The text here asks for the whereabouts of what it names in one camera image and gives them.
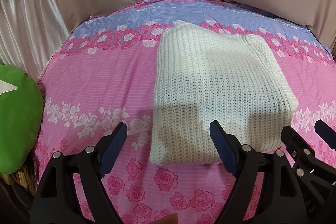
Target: green plush cushion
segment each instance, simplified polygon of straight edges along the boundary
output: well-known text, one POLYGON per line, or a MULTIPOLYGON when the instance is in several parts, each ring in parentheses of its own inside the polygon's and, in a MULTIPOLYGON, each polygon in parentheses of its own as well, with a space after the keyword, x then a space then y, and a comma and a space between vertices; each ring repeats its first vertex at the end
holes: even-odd
POLYGON ((0 65, 0 80, 17 87, 0 95, 0 172, 10 174, 35 144, 43 98, 35 81, 17 67, 0 65))

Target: silver rivet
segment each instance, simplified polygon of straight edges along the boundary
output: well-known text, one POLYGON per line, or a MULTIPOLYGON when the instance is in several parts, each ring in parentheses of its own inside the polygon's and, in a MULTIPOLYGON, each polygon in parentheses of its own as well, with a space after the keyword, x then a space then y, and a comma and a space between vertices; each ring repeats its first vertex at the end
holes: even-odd
POLYGON ((301 168, 298 168, 296 170, 296 174, 299 176, 299 177, 302 177, 304 174, 305 174, 305 171, 301 168))
POLYGON ((247 144, 244 144, 241 148, 242 148, 245 152, 251 151, 251 146, 249 146, 249 145, 247 145, 247 144))
POLYGON ((282 157, 285 153, 282 150, 277 150, 275 153, 279 156, 282 157))
POLYGON ((95 150, 94 146, 88 146, 87 148, 85 148, 86 153, 92 153, 94 150, 95 150))
POLYGON ((61 156, 61 152, 59 152, 59 151, 53 153, 53 155, 52 155, 52 157, 55 158, 55 159, 59 158, 60 156, 61 156))

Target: white knitted fabric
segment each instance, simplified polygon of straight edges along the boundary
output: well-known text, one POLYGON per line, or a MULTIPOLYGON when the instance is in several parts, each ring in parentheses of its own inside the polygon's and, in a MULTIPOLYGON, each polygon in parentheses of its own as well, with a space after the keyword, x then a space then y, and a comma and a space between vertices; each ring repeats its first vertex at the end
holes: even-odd
POLYGON ((297 106, 263 38, 179 22, 158 49, 150 161, 220 162, 209 135, 213 120, 242 144, 270 151, 297 106))

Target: pink floral bed sheet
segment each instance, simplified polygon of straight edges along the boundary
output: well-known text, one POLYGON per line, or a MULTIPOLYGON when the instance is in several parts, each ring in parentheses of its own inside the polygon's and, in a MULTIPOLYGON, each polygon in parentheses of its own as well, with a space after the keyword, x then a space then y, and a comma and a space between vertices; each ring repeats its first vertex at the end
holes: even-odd
MULTIPOLYGON (((176 20, 264 37, 299 100, 291 126, 318 158, 335 166, 336 153, 314 124, 322 119, 336 129, 336 67, 309 30, 245 5, 149 0, 82 23, 46 66, 39 80, 46 103, 34 148, 39 178, 55 151, 78 153, 121 121, 128 137, 102 182, 123 222, 150 223, 170 213, 178 213, 181 224, 214 222, 235 182, 221 164, 155 166, 148 160, 157 47, 176 20)), ((93 220, 80 176, 74 180, 83 215, 93 220)), ((245 219, 255 213, 261 184, 258 176, 245 219)))

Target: white satin curtain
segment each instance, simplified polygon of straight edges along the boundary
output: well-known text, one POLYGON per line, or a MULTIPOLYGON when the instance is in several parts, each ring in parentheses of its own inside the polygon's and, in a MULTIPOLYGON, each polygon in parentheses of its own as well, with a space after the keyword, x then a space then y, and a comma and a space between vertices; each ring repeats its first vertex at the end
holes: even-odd
POLYGON ((57 0, 0 0, 0 59, 33 79, 68 35, 57 0))

